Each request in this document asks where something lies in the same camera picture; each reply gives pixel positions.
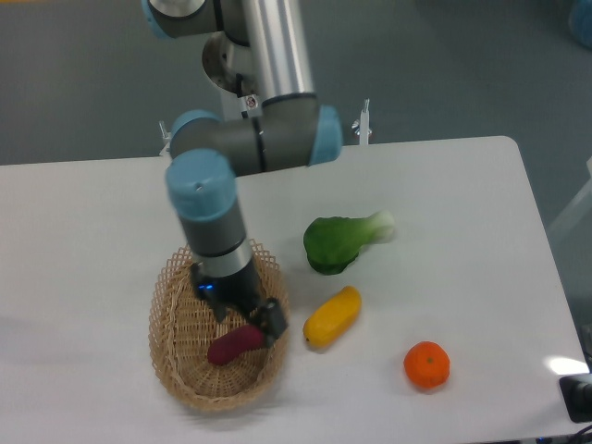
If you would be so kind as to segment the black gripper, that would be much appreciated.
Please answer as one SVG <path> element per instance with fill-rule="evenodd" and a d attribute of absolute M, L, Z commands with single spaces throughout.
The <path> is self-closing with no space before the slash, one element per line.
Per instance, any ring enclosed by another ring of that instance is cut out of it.
<path fill-rule="evenodd" d="M 237 312 L 260 332 L 266 348 L 271 348 L 287 330 L 289 324 L 280 301 L 263 297 L 253 260 L 225 277 L 207 276 L 202 264 L 192 264 L 190 278 L 195 297 L 212 310 L 217 323 L 226 319 L 228 310 Z"/>

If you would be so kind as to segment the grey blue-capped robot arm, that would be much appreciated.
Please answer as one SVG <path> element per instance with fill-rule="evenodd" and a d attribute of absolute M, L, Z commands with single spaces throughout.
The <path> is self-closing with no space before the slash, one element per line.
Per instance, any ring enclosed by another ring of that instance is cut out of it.
<path fill-rule="evenodd" d="M 156 35 L 206 34 L 217 45 L 223 88 L 258 108 L 236 119 L 192 110 L 169 139 L 166 189 L 191 251 L 191 284 L 217 321 L 228 310 L 278 340 L 288 320 L 265 297 L 237 192 L 238 177 L 335 160 L 342 133 L 335 108 L 318 103 L 296 1 L 146 1 Z"/>

